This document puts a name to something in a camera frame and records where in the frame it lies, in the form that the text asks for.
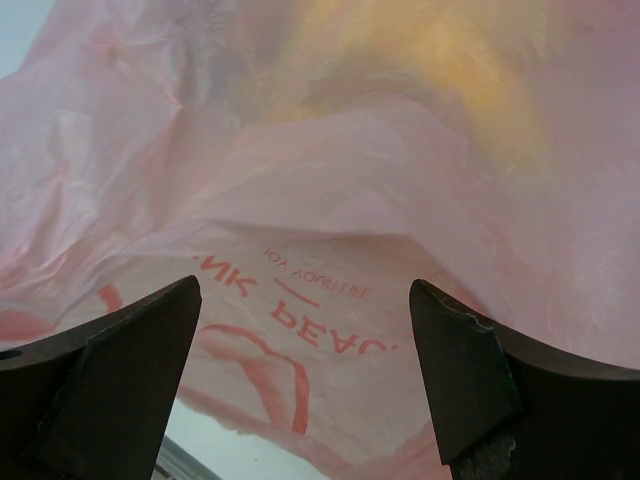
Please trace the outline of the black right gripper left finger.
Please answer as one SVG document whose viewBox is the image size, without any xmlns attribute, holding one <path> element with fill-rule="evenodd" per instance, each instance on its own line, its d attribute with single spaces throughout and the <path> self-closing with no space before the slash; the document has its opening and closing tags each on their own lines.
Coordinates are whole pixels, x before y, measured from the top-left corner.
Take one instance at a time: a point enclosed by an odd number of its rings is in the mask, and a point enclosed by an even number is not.
<svg viewBox="0 0 640 480">
<path fill-rule="evenodd" d="M 188 276 L 2 351 L 2 478 L 151 478 L 201 305 Z"/>
</svg>

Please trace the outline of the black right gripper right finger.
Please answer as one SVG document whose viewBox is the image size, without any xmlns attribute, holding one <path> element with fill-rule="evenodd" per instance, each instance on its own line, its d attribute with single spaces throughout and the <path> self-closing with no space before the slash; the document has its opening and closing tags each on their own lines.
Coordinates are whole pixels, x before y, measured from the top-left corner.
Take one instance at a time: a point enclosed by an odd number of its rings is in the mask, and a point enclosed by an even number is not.
<svg viewBox="0 0 640 480">
<path fill-rule="evenodd" d="M 456 479 L 635 479 L 639 374 L 505 327 L 417 280 L 410 314 L 439 457 Z"/>
</svg>

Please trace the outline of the pink plastic bag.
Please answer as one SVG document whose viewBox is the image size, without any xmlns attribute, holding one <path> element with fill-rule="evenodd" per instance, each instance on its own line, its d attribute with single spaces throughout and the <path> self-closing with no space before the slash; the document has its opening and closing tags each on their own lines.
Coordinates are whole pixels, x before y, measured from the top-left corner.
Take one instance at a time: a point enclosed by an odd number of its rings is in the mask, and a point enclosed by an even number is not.
<svg viewBox="0 0 640 480">
<path fill-rule="evenodd" d="M 635 1 L 58 1 L 1 81 L 1 342 L 195 276 L 191 409 L 444 479 L 412 284 L 639 366 Z"/>
</svg>

